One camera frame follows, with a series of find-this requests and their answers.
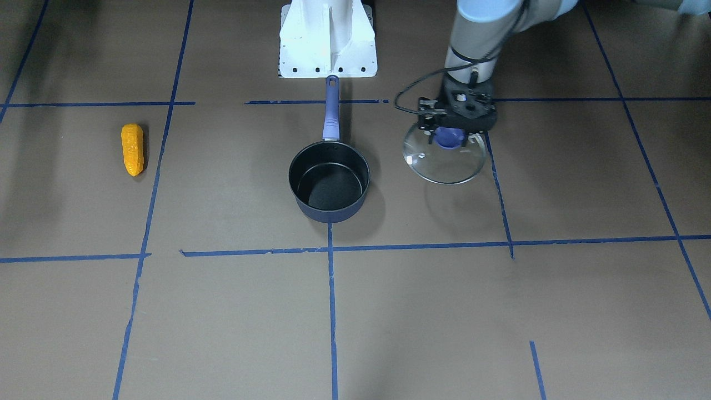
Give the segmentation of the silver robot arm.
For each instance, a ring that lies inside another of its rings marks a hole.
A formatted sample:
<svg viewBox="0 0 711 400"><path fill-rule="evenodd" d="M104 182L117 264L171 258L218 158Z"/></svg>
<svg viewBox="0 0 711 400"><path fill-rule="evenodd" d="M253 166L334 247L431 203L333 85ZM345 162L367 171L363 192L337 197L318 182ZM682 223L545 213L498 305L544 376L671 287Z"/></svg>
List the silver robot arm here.
<svg viewBox="0 0 711 400"><path fill-rule="evenodd" d="M417 128L446 148L493 127L497 111L491 81L504 44L513 35L556 20L576 1L459 1L435 99L417 102Z"/></svg>

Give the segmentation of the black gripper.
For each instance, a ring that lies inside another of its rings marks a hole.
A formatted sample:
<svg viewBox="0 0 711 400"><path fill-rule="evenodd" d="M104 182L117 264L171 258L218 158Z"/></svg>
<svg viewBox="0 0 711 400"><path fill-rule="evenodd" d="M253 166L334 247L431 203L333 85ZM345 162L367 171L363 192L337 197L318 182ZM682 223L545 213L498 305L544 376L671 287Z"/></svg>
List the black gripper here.
<svg viewBox="0 0 711 400"><path fill-rule="evenodd" d="M418 99L417 128L433 135L429 144L465 146L470 134L487 132L496 122L493 89L492 79L462 83L444 76L436 99Z"/></svg>

